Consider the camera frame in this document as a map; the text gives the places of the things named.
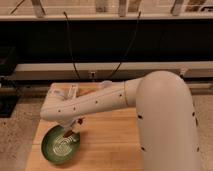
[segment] wooden cutting board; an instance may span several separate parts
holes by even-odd
[[[54,87],[67,89],[70,84]],[[80,94],[97,89],[95,83],[80,83]],[[41,120],[28,158],[26,171],[142,171],[136,111],[134,108],[86,115],[78,127],[79,151],[65,164],[54,165],[41,153],[44,135],[57,123]]]

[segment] green bowl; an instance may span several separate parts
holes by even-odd
[[[80,133],[64,138],[64,129],[57,125],[44,136],[41,144],[43,156],[54,164],[63,164],[70,160],[80,146]]]

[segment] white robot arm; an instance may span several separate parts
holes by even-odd
[[[189,88],[177,75],[158,71],[66,100],[50,90],[41,118],[66,129],[74,118],[136,106],[145,171],[201,171],[194,106]]]

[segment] wire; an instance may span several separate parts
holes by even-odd
[[[130,40],[129,45],[128,45],[128,47],[127,47],[125,53],[124,53],[123,58],[121,59],[120,63],[119,63],[118,66],[116,67],[116,69],[115,69],[114,71],[112,71],[112,73],[107,77],[106,80],[111,79],[111,78],[117,73],[117,71],[119,70],[119,68],[120,68],[121,65],[123,64],[123,61],[125,60],[125,58],[126,58],[127,55],[129,54],[129,51],[131,50],[132,45],[133,45],[134,42],[135,42],[135,38],[136,38],[136,35],[137,35],[137,31],[138,31],[138,24],[139,24],[139,21],[140,21],[140,17],[141,17],[141,11],[139,11],[139,13],[138,13],[137,23],[136,23],[136,26],[135,26],[135,30],[134,30],[134,32],[133,32],[132,39]]]
[[[65,11],[63,12],[63,14],[65,15],[66,21],[67,21],[67,42],[68,42],[69,54],[70,54],[71,59],[72,59],[72,64],[73,64],[75,73],[76,73],[78,79],[80,80],[81,77],[80,77],[79,72],[78,72],[78,70],[77,70],[77,68],[76,68],[75,60],[74,60],[74,57],[73,57],[73,50],[72,50],[72,41],[71,41],[71,32],[70,32],[69,18],[68,18],[67,13],[66,13]]]
[[[10,12],[10,14],[13,14],[23,3],[25,2],[25,0],[20,1],[16,7]]]

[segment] black panel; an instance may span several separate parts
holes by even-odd
[[[136,21],[70,21],[77,62],[120,61]],[[21,63],[71,62],[66,21],[0,22],[0,46]],[[126,61],[213,60],[213,20],[144,20]]]

